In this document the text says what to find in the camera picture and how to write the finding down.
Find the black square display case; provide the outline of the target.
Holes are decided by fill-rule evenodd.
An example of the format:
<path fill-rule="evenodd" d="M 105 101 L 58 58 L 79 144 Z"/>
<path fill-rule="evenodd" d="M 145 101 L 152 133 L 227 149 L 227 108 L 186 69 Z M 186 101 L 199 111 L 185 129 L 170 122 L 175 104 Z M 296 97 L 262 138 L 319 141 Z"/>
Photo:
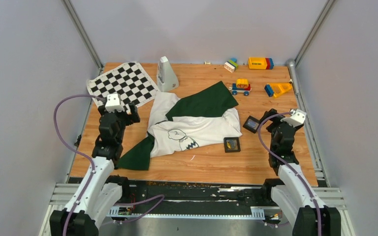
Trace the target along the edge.
<path fill-rule="evenodd" d="M 243 128 L 250 131 L 251 133 L 257 133 L 260 126 L 260 121 L 252 116 L 249 116 L 243 124 Z"/>

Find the white green garment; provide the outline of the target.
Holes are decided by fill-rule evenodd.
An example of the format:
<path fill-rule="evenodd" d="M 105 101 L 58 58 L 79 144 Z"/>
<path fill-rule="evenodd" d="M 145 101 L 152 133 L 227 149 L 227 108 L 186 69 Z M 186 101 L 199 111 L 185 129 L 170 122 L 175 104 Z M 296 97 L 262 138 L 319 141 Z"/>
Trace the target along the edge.
<path fill-rule="evenodd" d="M 122 155 L 117 169 L 146 171 L 151 158 L 221 144 L 241 137 L 237 100 L 224 82 L 179 98 L 158 92 L 150 111 L 146 137 Z"/>

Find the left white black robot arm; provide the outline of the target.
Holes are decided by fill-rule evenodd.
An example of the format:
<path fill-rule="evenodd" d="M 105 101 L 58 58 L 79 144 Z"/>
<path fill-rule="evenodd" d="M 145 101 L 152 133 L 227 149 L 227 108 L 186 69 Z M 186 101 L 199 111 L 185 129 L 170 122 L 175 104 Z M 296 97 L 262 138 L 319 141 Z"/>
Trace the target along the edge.
<path fill-rule="evenodd" d="M 49 224 L 53 236 L 97 236 L 111 207 L 126 203 L 131 190 L 126 177 L 111 175 L 123 151 L 125 128 L 139 123 L 137 107 L 129 103 L 130 113 L 120 105 L 99 108 L 99 136 L 90 166 L 73 197 L 62 210 L 52 212 Z"/>

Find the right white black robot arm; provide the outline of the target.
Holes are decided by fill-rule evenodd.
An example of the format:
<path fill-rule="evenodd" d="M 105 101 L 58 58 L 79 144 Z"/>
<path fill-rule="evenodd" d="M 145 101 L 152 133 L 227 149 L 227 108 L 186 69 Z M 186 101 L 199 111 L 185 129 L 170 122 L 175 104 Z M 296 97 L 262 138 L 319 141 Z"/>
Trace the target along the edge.
<path fill-rule="evenodd" d="M 339 211 L 329 207 L 312 189 L 292 150 L 295 133 L 303 127 L 306 116 L 300 109 L 284 113 L 271 109 L 259 120 L 259 128 L 271 121 L 267 127 L 270 146 L 265 145 L 262 137 L 259 141 L 269 152 L 269 164 L 278 176 L 265 181 L 261 198 L 267 205 L 279 206 L 294 236 L 340 236 Z"/>

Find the yellow blue toy scoop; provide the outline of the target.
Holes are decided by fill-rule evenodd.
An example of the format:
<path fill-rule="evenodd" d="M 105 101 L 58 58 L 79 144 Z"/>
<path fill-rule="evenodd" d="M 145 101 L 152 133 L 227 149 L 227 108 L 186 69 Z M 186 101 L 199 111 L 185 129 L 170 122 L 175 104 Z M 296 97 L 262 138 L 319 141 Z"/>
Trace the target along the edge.
<path fill-rule="evenodd" d="M 281 95 L 292 90 L 293 86 L 290 83 L 269 83 L 266 84 L 264 90 L 269 97 L 280 97 Z"/>

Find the checkerboard calibration sheet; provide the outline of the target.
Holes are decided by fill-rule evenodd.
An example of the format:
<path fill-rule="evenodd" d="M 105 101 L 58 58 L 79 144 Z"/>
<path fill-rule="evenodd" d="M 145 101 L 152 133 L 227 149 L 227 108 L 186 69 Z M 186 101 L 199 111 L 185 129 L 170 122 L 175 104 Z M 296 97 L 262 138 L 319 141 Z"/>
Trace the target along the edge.
<path fill-rule="evenodd" d="M 98 77 L 87 80 L 88 93 L 106 98 L 117 93 L 129 112 L 129 103 L 137 108 L 154 100 L 158 87 L 138 62 L 126 62 Z"/>

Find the toy car with yellow top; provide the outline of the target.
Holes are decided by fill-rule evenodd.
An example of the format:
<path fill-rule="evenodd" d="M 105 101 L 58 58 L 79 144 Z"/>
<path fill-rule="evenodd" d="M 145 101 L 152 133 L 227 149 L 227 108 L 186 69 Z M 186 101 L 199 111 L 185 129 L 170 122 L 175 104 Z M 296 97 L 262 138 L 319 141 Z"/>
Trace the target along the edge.
<path fill-rule="evenodd" d="M 231 91 L 233 95 L 242 93 L 244 96 L 249 96 L 251 92 L 251 85 L 248 79 L 239 78 L 228 89 Z"/>

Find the white wedge-shaped stand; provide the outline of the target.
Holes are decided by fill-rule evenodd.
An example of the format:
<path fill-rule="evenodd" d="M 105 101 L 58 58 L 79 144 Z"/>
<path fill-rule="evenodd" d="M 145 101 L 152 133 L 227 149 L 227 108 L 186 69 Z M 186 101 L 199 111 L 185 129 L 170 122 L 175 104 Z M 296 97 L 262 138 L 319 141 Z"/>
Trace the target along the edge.
<path fill-rule="evenodd" d="M 179 86 L 178 78 L 166 56 L 159 59 L 157 65 L 157 87 L 161 92 L 169 92 Z"/>

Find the grey metal pipe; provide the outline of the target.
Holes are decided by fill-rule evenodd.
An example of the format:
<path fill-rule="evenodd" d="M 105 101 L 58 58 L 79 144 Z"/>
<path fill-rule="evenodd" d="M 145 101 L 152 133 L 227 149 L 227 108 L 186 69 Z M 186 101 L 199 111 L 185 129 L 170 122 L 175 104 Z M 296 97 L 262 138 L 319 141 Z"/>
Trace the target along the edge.
<path fill-rule="evenodd" d="M 286 62 L 286 66 L 289 71 L 291 83 L 293 86 L 294 94 L 299 95 L 300 94 L 300 84 L 299 84 L 299 79 L 296 71 L 296 63 L 294 59 L 288 59 Z"/>

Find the yellow red blue brick box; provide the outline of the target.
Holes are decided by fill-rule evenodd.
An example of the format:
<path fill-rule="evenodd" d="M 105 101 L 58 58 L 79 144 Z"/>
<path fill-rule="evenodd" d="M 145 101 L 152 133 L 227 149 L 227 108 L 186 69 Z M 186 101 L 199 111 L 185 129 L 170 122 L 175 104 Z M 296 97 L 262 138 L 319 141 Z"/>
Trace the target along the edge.
<path fill-rule="evenodd" d="M 274 63 L 271 58 L 249 57 L 248 67 L 249 69 L 272 70 Z"/>

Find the white green blue bricks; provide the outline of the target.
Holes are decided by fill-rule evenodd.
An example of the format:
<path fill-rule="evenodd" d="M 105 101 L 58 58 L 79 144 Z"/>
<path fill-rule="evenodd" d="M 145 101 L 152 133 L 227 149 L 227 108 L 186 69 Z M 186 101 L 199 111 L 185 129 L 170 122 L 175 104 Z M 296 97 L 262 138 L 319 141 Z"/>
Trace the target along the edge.
<path fill-rule="evenodd" d="M 236 58 L 231 58 L 227 62 L 224 63 L 224 68 L 228 70 L 229 72 L 233 73 L 238 68 L 238 63 Z"/>

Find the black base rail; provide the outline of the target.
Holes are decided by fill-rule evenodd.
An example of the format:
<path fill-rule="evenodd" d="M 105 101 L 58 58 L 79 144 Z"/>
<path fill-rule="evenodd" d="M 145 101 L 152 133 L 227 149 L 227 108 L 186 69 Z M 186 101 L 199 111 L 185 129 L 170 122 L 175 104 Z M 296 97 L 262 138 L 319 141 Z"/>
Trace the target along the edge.
<path fill-rule="evenodd" d="M 245 217 L 263 210 L 265 218 L 284 217 L 282 209 L 270 198 L 270 188 L 278 183 L 276 179 L 251 185 L 144 181 L 110 176 L 107 182 L 125 189 L 114 204 L 120 207 L 121 215 Z"/>

